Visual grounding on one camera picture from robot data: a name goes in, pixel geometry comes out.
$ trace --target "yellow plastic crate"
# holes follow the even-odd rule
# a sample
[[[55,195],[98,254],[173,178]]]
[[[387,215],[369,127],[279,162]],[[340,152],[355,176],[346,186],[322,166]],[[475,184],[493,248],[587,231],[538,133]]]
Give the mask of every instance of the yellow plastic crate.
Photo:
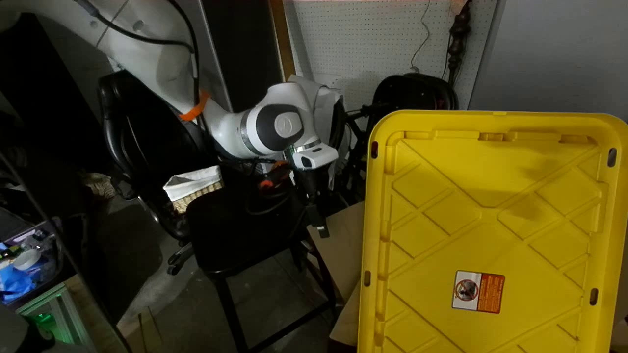
[[[395,111],[369,144],[359,350],[609,350],[622,119]]]

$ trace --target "floor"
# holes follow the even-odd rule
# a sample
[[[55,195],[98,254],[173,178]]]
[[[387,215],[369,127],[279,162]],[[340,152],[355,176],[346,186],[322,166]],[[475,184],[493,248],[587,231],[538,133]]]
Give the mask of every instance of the floor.
[[[177,276],[165,272],[163,258],[177,243],[151,221],[142,203],[114,199],[98,241],[112,262],[110,303],[122,315],[118,327],[130,341],[145,343],[140,315],[149,313],[163,350],[236,350],[212,282],[195,258]],[[324,301],[312,278],[293,264],[291,252],[242,272],[230,280],[230,288],[249,343]],[[332,313],[326,311],[265,350],[320,353],[328,346],[330,329]]]

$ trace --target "sticker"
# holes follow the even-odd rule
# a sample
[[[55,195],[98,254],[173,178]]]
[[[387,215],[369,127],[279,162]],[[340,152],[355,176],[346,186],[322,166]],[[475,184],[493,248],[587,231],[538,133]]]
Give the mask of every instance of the sticker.
[[[454,284],[454,307],[499,313],[507,276],[493,272],[457,270]]]

